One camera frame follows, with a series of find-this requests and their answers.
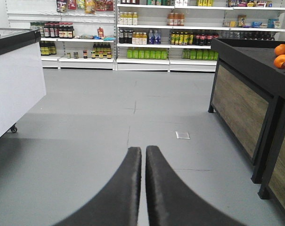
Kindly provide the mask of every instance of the floor outlet cover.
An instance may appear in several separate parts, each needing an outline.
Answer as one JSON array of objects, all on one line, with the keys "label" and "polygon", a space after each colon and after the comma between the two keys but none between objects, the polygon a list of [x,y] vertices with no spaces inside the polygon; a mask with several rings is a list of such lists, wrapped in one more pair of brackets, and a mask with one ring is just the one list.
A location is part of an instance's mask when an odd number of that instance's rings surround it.
[{"label": "floor outlet cover", "polygon": [[190,139],[188,132],[178,132],[176,131],[177,139]]}]

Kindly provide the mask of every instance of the gray floor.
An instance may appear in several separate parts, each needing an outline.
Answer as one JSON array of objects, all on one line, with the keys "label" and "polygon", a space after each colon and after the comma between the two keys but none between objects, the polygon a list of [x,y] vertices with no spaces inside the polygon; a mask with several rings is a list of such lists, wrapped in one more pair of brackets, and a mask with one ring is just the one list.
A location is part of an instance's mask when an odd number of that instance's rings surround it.
[{"label": "gray floor", "polygon": [[[127,148],[160,147],[187,185],[249,226],[285,226],[216,114],[212,73],[45,69],[47,96],[0,139],[0,226],[50,226],[114,174]],[[176,139],[175,131],[190,140]],[[139,226],[147,226],[142,174]]]}]

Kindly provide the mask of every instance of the caster wheel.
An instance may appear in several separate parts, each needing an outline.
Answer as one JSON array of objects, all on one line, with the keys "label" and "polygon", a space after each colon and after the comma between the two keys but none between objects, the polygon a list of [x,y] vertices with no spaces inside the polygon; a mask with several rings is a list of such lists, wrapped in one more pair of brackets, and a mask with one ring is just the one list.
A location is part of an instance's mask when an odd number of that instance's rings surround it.
[{"label": "caster wheel", "polygon": [[11,131],[12,133],[16,133],[16,132],[18,131],[18,129],[17,129],[17,127],[13,127],[13,128],[10,129],[10,131]]}]

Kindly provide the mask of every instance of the display table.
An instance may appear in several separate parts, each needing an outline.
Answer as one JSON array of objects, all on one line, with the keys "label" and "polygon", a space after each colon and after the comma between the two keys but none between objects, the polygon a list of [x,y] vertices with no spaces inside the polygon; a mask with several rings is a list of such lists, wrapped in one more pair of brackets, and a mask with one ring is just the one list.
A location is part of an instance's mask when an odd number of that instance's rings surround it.
[{"label": "display table", "polygon": [[0,137],[46,95],[40,40],[39,31],[0,29]]},{"label": "display table", "polygon": [[261,198],[285,213],[285,70],[273,65],[285,42],[214,39],[219,60],[209,112],[217,112],[254,165]]}]

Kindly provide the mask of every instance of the orange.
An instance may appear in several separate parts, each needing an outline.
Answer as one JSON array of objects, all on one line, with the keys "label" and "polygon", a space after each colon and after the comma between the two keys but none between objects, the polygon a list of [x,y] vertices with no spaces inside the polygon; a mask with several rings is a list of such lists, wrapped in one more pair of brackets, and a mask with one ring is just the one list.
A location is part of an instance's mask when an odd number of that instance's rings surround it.
[{"label": "orange", "polygon": [[281,68],[282,64],[285,62],[285,54],[279,55],[278,57],[275,58],[274,60],[274,65],[277,68]]},{"label": "orange", "polygon": [[280,45],[276,46],[274,49],[274,53],[276,56],[285,54],[285,44],[280,44]]}]

